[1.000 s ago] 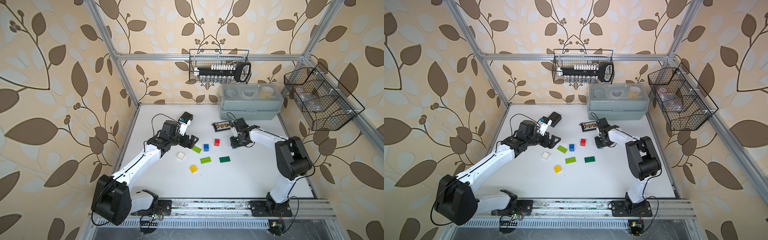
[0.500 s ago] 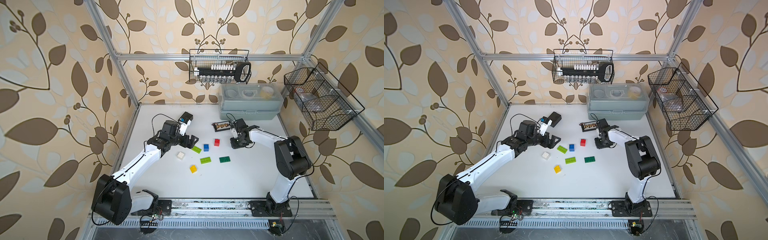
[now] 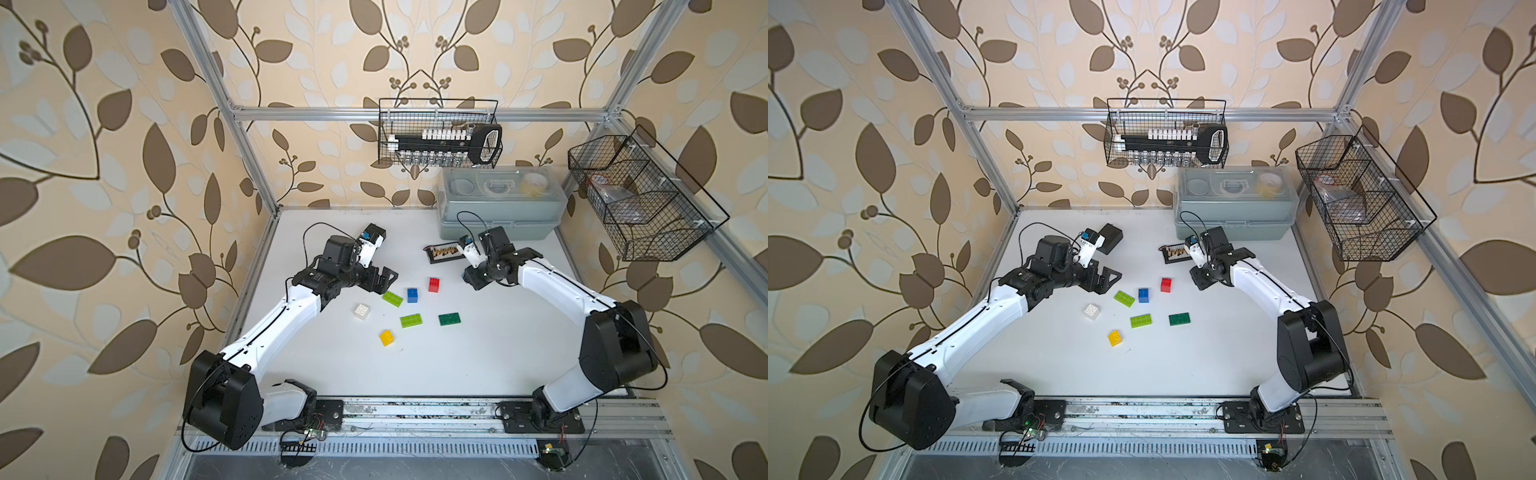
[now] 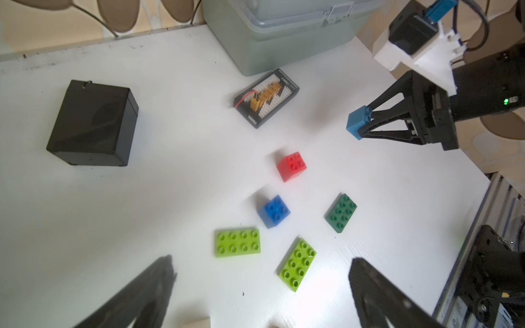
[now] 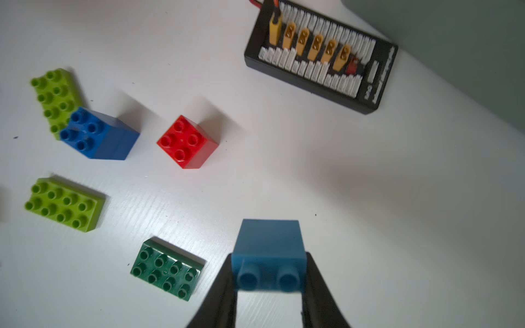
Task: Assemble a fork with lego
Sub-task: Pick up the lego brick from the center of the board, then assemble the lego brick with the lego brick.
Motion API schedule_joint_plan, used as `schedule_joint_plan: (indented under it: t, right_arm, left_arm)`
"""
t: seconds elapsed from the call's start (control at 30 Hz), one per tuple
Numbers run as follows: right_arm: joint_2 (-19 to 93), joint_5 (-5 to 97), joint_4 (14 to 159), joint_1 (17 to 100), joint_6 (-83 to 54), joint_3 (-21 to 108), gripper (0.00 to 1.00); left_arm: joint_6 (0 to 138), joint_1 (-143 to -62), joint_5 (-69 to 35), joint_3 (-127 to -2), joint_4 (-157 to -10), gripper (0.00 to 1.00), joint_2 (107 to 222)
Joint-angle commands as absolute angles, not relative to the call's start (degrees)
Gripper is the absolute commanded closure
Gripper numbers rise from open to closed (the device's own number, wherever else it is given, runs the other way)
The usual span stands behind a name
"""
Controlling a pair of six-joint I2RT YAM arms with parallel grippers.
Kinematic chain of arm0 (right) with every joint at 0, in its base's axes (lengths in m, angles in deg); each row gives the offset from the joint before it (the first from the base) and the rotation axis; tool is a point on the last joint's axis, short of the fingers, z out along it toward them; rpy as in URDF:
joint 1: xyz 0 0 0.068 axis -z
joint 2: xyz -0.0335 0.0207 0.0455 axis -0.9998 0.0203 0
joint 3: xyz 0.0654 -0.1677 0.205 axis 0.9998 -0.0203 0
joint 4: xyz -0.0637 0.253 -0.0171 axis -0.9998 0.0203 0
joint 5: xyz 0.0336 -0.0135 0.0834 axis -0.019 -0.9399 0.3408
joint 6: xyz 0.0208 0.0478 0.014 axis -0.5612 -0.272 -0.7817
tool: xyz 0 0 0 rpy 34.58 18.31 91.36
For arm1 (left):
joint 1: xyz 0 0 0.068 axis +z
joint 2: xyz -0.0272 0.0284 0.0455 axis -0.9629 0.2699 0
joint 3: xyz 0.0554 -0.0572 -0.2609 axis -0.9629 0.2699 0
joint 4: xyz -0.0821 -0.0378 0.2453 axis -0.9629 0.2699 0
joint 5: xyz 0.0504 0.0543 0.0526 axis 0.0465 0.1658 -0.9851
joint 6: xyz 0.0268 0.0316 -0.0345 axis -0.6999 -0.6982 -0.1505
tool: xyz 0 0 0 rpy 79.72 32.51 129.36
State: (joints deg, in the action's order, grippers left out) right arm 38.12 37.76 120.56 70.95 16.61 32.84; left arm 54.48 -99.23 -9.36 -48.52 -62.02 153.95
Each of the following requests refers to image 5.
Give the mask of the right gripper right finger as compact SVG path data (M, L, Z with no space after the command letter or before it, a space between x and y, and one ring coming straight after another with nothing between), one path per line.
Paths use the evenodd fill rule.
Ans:
M351 328L339 310L312 255L307 252L307 265L302 292L302 323L307 328Z

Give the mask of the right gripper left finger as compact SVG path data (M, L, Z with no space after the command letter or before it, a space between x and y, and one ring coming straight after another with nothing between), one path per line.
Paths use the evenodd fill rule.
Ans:
M190 327L234 328L237 317L237 292L231 265L232 254L228 254L214 283L207 293Z

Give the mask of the dark green lego brick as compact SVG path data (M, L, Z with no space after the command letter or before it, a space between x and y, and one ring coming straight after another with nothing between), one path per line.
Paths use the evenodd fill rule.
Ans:
M189 301L205 260L152 237L142 243L130 274L164 292Z

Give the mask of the light blue lego brick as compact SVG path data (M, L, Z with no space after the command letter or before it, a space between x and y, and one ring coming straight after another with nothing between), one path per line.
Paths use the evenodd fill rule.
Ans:
M307 256L299 221L244 219L231 267L238 291L303 292Z

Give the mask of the red lego brick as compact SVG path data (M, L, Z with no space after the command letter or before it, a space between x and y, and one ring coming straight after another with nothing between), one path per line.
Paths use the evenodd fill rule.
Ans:
M157 145L182 169L199 169L218 148L198 124L179 116Z

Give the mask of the dark blue lego brick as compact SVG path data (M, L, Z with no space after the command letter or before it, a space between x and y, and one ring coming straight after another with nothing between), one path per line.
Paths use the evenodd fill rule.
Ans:
M124 161L139 133L117 118L80 107L59 137L89 159Z

